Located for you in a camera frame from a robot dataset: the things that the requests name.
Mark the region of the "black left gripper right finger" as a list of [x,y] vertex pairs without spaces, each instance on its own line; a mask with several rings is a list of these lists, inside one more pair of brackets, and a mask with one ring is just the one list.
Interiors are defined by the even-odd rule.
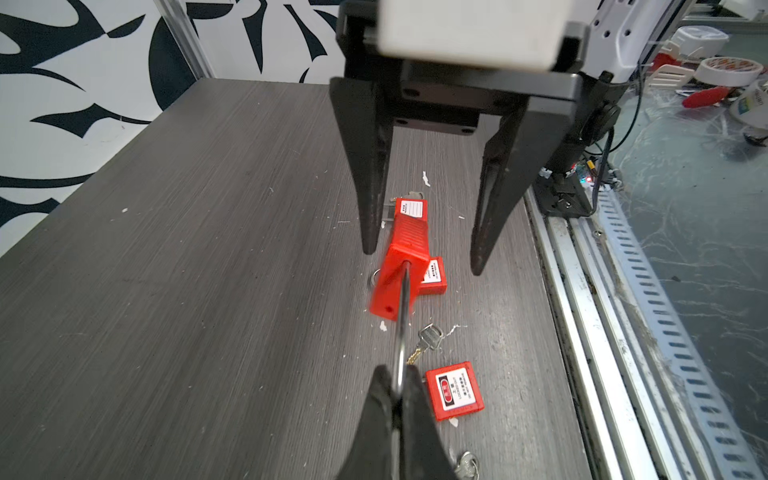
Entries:
[[440,440],[432,406],[413,365],[405,367],[399,402],[400,479],[456,479],[454,468]]

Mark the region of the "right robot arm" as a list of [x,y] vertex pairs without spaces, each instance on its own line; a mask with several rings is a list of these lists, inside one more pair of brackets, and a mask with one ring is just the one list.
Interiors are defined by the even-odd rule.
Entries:
[[588,146],[613,141],[619,100],[685,9],[683,1],[342,2],[344,72],[329,93],[363,251],[377,248],[398,127],[470,135],[482,116],[498,118],[482,157],[474,274],[527,191],[546,216],[591,216],[596,196],[573,166]]

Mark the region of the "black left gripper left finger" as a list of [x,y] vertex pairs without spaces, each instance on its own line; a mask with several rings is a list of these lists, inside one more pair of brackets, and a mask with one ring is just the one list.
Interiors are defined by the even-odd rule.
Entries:
[[392,376],[385,365],[374,369],[355,435],[338,479],[391,479],[395,427]]

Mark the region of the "red padlock long shackle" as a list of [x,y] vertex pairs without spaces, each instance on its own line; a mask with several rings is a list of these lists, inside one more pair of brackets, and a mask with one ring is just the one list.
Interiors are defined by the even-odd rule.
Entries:
[[428,220],[428,203],[422,192],[411,191],[405,197],[395,197],[384,204],[384,222],[394,222],[403,215]]

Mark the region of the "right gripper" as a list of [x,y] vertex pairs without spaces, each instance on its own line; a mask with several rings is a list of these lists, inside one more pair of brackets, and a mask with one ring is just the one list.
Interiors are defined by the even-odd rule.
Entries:
[[393,126],[465,135],[468,112],[503,114],[483,152],[471,235],[471,271],[483,273],[574,122],[597,12],[595,1],[342,2],[344,68],[329,93],[366,255],[378,245]]

